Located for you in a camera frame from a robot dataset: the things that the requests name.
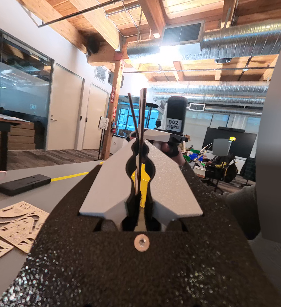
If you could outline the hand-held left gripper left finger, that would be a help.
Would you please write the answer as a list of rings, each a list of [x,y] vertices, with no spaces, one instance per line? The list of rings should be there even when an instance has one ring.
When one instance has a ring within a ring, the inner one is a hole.
[[[134,138],[101,165],[80,215],[112,220],[116,225],[127,217],[138,221],[140,200],[132,179],[138,149],[139,140]]]

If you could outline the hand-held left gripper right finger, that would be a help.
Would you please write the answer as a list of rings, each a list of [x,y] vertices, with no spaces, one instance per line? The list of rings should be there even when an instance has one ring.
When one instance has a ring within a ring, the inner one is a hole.
[[[179,165],[149,141],[143,144],[146,190],[144,218],[147,226],[167,226],[171,221],[203,215]]]

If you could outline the thin wooden model piece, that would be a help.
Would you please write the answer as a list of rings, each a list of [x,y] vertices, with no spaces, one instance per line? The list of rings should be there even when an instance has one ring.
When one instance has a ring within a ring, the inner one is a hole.
[[[134,112],[134,106],[133,106],[133,102],[132,102],[131,93],[128,93],[127,95],[128,95],[128,100],[129,100],[129,104],[130,104],[131,115],[132,115],[132,119],[133,119],[133,123],[134,123],[135,135],[136,135],[135,137],[132,137],[131,134],[130,134],[129,140],[132,140],[134,138],[138,138],[139,131],[138,131],[137,120],[136,120],[136,116],[135,116],[135,112]]]

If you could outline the white sign on stand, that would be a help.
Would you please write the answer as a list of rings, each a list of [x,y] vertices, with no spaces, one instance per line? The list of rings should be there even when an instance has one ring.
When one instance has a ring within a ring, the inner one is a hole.
[[[98,128],[101,130],[101,136],[100,136],[100,144],[99,144],[99,152],[98,152],[98,161],[100,160],[100,153],[101,149],[103,147],[103,138],[104,138],[104,132],[108,129],[108,123],[109,119],[107,117],[100,117]]]

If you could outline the yellow tape strip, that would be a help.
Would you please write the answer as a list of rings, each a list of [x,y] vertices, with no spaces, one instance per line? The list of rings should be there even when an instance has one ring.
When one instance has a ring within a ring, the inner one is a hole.
[[[61,180],[65,180],[65,179],[75,178],[75,177],[84,176],[84,175],[87,175],[87,174],[89,174],[89,172],[82,172],[82,173],[77,173],[77,174],[72,174],[72,175],[66,175],[66,176],[62,176],[62,177],[52,178],[51,182],[56,182],[56,181],[61,181]]]

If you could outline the black office chair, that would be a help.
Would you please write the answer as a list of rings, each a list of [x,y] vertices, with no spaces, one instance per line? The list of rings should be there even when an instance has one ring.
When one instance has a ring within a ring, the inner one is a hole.
[[[236,177],[236,175],[238,174],[238,169],[236,167],[235,162],[236,162],[236,158],[227,166],[222,179],[220,179],[220,180],[215,179],[216,184],[215,184],[214,192],[219,190],[223,193],[223,190],[221,190],[221,188],[218,187],[219,182],[222,181],[222,182],[225,182],[225,183],[230,183]]]

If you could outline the wide white door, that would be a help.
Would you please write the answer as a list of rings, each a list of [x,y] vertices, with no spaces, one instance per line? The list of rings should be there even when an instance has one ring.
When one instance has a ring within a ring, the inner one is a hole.
[[[52,77],[47,150],[76,148],[84,78],[59,65]]]

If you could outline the large black screen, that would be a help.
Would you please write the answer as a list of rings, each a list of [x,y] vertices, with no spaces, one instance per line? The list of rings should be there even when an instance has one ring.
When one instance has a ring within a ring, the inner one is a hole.
[[[208,127],[202,144],[202,148],[213,151],[215,139],[226,139],[230,144],[229,153],[236,157],[249,158],[257,135],[247,133],[243,129]]]

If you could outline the ceiling vent grille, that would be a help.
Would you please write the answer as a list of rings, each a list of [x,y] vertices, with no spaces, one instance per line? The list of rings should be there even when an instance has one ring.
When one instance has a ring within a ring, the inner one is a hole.
[[[205,20],[168,25],[163,28],[160,46],[199,43],[205,27]]]

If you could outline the black flat case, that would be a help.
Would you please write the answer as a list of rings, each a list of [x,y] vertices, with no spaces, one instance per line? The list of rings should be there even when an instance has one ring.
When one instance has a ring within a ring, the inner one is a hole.
[[[50,182],[50,177],[37,174],[0,184],[0,193],[12,197],[38,187],[45,186],[50,184]]]

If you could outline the stack of cardboard boxes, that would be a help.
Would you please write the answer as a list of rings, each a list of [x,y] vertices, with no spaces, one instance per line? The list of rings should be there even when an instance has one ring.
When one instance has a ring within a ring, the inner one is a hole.
[[[8,150],[35,150],[34,123],[11,126],[8,132]]]

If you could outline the wooden standing desk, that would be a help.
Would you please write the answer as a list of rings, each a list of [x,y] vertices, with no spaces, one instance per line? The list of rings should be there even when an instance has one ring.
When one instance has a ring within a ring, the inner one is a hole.
[[[32,123],[17,117],[0,114],[0,171],[7,170],[8,132],[10,132],[11,126],[22,124],[31,126]]]

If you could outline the wooden post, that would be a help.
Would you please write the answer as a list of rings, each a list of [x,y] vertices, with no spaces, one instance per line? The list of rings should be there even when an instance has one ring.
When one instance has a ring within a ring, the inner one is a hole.
[[[119,99],[119,92],[120,92],[120,85],[121,85],[121,80],[123,76],[123,71],[124,71],[124,61],[123,60],[116,61],[114,79],[112,83],[112,87],[116,87],[116,93],[115,93],[114,102],[113,103],[109,102],[109,107],[108,107],[107,116],[109,119],[109,124],[108,124],[108,129],[105,130],[105,133],[104,133],[103,148],[102,148],[102,153],[101,153],[101,159],[103,160],[108,159],[110,155],[110,147],[111,147],[111,141],[112,141],[111,122],[112,120],[115,120],[115,117],[116,117],[116,111],[117,111],[117,106],[118,106],[118,99]]]

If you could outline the black ceiling rail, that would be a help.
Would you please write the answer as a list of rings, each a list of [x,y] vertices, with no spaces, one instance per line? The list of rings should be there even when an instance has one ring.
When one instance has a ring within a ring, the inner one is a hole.
[[[235,71],[235,70],[262,70],[262,69],[274,69],[275,66],[270,67],[221,67],[221,68],[202,68],[202,69],[175,69],[175,70],[154,70],[154,71],[124,71],[123,74],[135,74],[135,73],[166,73],[166,72],[199,72],[199,71]]]

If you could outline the glass wall panel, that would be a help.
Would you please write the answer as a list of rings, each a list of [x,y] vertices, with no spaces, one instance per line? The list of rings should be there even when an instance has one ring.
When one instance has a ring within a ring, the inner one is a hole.
[[[0,113],[34,123],[46,148],[54,60],[0,29]]]

